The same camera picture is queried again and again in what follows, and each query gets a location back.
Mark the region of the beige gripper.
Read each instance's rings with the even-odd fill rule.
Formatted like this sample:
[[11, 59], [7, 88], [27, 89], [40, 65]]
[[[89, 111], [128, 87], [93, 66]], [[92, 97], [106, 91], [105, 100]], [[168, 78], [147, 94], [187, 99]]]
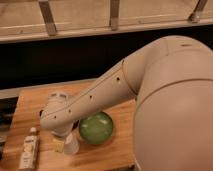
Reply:
[[71, 129], [66, 129], [62, 132], [52, 131], [53, 150], [55, 152], [62, 153], [64, 151], [65, 142], [70, 132]]

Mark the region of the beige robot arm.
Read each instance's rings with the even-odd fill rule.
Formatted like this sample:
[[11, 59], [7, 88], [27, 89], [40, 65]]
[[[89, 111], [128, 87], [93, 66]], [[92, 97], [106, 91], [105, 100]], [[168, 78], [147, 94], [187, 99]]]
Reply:
[[130, 99], [136, 171], [213, 171], [213, 49], [190, 37], [147, 44], [74, 97], [51, 94], [40, 125], [63, 139], [74, 122]]

